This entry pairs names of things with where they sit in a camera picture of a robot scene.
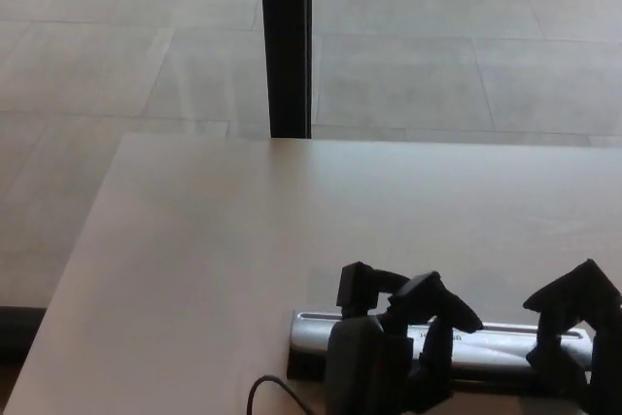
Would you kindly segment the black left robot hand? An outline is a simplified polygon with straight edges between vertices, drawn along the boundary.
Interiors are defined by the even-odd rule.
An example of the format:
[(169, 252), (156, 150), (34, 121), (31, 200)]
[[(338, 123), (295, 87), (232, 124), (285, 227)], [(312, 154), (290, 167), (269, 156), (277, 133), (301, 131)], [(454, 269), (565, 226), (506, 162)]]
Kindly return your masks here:
[(452, 396), (455, 330), (483, 328), (438, 272), (413, 278), (363, 262), (343, 267), (341, 319), (328, 339), (328, 414), (422, 414)]

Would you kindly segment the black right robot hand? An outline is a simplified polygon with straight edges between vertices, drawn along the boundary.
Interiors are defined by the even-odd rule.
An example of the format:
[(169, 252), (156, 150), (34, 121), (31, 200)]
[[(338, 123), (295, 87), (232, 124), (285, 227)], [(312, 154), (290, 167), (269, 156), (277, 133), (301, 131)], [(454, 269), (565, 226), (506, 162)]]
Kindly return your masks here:
[[(587, 414), (621, 412), (621, 292), (587, 259), (523, 304), (539, 314), (536, 346), (526, 361), (550, 390)], [(594, 331), (585, 370), (562, 346), (562, 334), (585, 322)]]

